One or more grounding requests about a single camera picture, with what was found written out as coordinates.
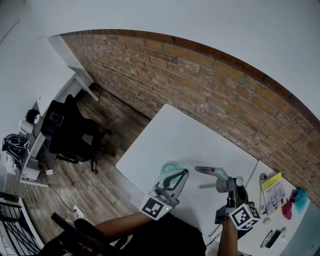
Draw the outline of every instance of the black metal rack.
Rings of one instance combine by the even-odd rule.
[[[19,198],[7,195],[6,200],[0,200],[0,233],[7,255],[32,256],[40,252],[39,246],[33,236],[26,218],[19,205]]]

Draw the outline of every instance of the red cloth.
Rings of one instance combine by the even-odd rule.
[[[291,202],[286,202],[284,206],[282,206],[282,215],[287,219],[291,220],[292,218],[292,203]]]

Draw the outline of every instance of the black chair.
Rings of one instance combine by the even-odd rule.
[[[77,164],[91,160],[91,171],[94,169],[94,158],[98,151],[108,152],[101,148],[101,140],[110,129],[100,133],[98,125],[91,119],[84,118],[72,95],[68,95],[64,103],[55,100],[50,104],[44,117],[41,133],[49,140],[48,150],[56,154],[56,158]]]

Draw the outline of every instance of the book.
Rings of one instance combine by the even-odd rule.
[[[281,172],[262,183],[261,190],[264,197],[264,206],[268,215],[281,209],[287,202]]]
[[[261,185],[260,185],[260,200],[259,200],[258,211],[259,211],[259,215],[260,216],[268,215],[267,214],[267,209],[266,209],[266,206],[265,206],[265,197],[264,197],[264,194],[262,193]]]

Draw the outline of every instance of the power strip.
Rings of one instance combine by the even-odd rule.
[[[85,214],[80,210],[80,208],[77,205],[73,206],[75,216],[77,219],[85,219]]]

